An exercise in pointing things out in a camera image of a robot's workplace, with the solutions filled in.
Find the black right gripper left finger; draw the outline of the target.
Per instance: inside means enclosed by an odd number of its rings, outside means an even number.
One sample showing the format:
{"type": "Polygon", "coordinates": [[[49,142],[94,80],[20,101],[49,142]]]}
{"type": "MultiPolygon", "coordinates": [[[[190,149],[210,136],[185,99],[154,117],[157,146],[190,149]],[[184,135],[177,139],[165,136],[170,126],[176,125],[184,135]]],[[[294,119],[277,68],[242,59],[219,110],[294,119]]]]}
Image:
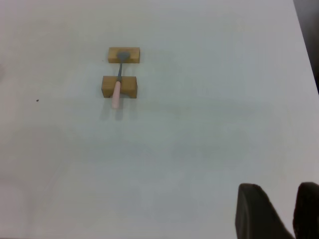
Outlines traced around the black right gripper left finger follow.
{"type": "Polygon", "coordinates": [[[238,239],[292,239],[265,191],[256,184],[238,188],[235,228],[238,239]]]}

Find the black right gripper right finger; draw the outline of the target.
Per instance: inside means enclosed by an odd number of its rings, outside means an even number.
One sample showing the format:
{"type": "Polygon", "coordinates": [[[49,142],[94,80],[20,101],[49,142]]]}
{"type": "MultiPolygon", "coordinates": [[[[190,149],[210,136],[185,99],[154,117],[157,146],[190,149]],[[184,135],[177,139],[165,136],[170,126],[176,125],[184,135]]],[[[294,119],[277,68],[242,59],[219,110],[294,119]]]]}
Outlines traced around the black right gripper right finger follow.
{"type": "Polygon", "coordinates": [[[304,182],[298,188],[293,228],[297,239],[319,238],[319,186],[304,182]]]}

